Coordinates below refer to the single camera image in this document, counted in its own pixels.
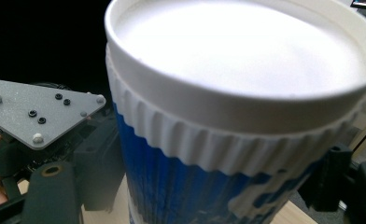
black screw head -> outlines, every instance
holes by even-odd
[[[62,100],[63,96],[60,93],[55,94],[55,99]]]
[[[31,110],[31,111],[29,111],[28,115],[29,115],[29,117],[34,118],[37,116],[37,111]]]
[[[64,104],[64,105],[70,105],[70,100],[69,100],[69,99],[65,99],[65,100],[63,101],[63,104]]]
[[[40,118],[40,119],[38,119],[37,120],[37,122],[39,123],[39,124],[44,124],[44,123],[46,123],[46,118]]]

metal bracket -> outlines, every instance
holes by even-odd
[[[102,95],[0,80],[0,129],[40,150],[105,104]]]

blue and white cup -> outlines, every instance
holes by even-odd
[[[115,0],[105,23],[134,224],[270,222],[366,92],[366,20],[330,0]]]

dark background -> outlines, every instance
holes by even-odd
[[[108,0],[0,1],[0,79],[54,82],[110,103],[104,15]]]

